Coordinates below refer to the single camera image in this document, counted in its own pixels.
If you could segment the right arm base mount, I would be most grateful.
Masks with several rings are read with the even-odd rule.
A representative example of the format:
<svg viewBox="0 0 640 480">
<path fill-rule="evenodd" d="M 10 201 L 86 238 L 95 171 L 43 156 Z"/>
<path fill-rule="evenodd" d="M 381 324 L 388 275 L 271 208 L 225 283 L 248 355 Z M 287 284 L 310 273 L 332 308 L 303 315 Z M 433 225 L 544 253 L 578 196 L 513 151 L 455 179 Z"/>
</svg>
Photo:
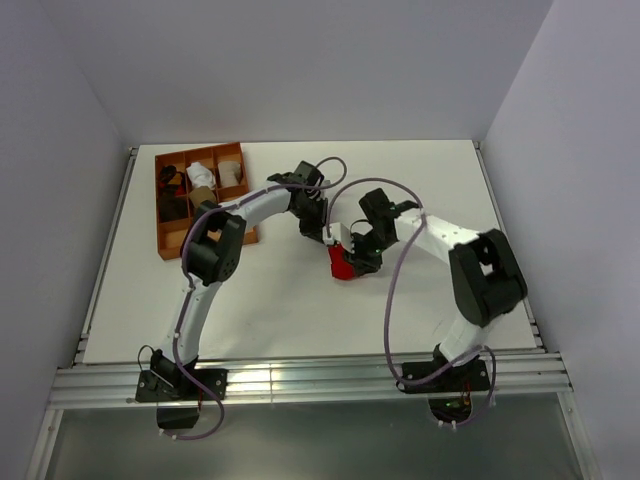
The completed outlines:
<svg viewBox="0 0 640 480">
<path fill-rule="evenodd" d="M 491 348 L 482 346 L 448 362 L 436 348 L 430 361 L 402 363 L 400 378 L 397 390 L 426 395 L 438 427 L 455 431 L 495 404 L 497 358 Z"/>
</svg>

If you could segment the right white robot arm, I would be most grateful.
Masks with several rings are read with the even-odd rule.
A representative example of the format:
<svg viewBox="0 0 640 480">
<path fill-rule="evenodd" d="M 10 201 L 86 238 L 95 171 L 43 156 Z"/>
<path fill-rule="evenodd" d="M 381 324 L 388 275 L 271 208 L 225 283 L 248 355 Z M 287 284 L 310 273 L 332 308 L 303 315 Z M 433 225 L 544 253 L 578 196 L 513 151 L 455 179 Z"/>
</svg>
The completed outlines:
<svg viewBox="0 0 640 480">
<path fill-rule="evenodd" d="M 417 386 L 434 379 L 452 390 L 468 374 L 466 364 L 488 351 L 485 340 L 494 322 L 512 312 L 528 295 L 528 287 L 506 235 L 479 232 L 428 215 L 414 200 L 394 203 L 380 188 L 359 200 L 370 230 L 352 233 L 350 244 L 331 254 L 332 274 L 351 280 L 380 270 L 383 253 L 404 244 L 394 267 L 383 317 L 383 349 L 396 380 Z M 409 379 L 395 369 L 391 354 L 390 320 L 402 263 L 416 246 L 449 267 L 457 312 L 444 339 L 434 350 L 433 373 Z"/>
</svg>

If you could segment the dark brown striped sock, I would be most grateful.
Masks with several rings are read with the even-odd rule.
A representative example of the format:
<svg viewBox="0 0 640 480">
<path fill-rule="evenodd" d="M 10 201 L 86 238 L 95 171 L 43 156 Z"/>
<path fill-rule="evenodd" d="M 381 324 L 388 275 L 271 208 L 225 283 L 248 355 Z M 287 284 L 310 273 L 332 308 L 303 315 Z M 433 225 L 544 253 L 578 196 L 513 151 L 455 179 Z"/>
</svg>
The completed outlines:
<svg viewBox="0 0 640 480">
<path fill-rule="evenodd" d="M 178 221 L 189 217 L 188 200 L 185 196 L 162 195 L 157 203 L 160 223 Z"/>
</svg>

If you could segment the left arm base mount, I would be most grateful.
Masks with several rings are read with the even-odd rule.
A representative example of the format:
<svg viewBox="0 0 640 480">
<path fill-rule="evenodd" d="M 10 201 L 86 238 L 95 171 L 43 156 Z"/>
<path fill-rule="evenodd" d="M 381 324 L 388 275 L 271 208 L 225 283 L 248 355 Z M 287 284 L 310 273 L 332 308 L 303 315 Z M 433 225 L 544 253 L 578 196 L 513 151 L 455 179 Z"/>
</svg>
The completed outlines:
<svg viewBox="0 0 640 480">
<path fill-rule="evenodd" d="M 149 366 L 143 367 L 138 360 L 140 374 L 134 396 L 136 403 L 154 403 L 156 423 L 162 434 L 176 439 L 200 439 L 204 434 L 188 434 L 200 419 L 204 401 L 212 400 L 220 408 L 217 430 L 224 420 L 222 401 L 226 396 L 228 370 L 224 368 L 196 367 L 196 360 L 183 366 L 184 374 L 178 366 L 167 359 L 159 349 L 149 345 L 140 348 L 151 352 Z"/>
</svg>

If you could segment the tan ribbed sock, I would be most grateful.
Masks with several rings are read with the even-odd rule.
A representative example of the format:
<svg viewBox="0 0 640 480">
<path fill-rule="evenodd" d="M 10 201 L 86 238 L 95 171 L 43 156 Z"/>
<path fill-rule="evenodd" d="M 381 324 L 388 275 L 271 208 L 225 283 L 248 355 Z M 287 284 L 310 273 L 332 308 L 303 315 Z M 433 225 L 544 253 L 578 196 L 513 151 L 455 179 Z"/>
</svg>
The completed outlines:
<svg viewBox="0 0 640 480">
<path fill-rule="evenodd" d="M 192 189 L 189 193 L 189 199 L 195 208 L 198 208 L 203 202 L 214 204 L 218 202 L 215 191 L 207 186 Z"/>
</svg>

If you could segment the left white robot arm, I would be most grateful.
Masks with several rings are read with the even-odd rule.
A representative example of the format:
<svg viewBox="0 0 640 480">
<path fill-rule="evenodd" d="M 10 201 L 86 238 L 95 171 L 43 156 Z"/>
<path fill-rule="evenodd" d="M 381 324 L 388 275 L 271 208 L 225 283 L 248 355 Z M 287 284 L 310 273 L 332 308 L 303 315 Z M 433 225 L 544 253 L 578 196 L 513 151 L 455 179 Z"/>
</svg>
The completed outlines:
<svg viewBox="0 0 640 480">
<path fill-rule="evenodd" d="M 328 208 L 324 191 L 332 186 L 317 165 L 302 161 L 294 171 L 274 174 L 236 200 L 205 201 L 198 207 L 181 247 L 184 300 L 167 343 L 150 360 L 151 374 L 170 398 L 183 399 L 194 389 L 202 330 L 216 293 L 239 266 L 245 233 L 289 212 L 298 219 L 302 236 L 322 242 Z"/>
</svg>

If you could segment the red patterned sock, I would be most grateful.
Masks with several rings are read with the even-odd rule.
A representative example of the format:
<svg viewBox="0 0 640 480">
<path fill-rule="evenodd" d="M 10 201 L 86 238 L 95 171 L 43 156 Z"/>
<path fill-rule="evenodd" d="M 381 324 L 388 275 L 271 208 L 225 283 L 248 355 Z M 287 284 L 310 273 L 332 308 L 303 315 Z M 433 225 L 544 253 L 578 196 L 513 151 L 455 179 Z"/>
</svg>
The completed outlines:
<svg viewBox="0 0 640 480">
<path fill-rule="evenodd" d="M 355 267 L 347 260 L 348 251 L 339 243 L 328 246 L 331 276 L 341 281 L 350 281 L 357 277 Z"/>
</svg>

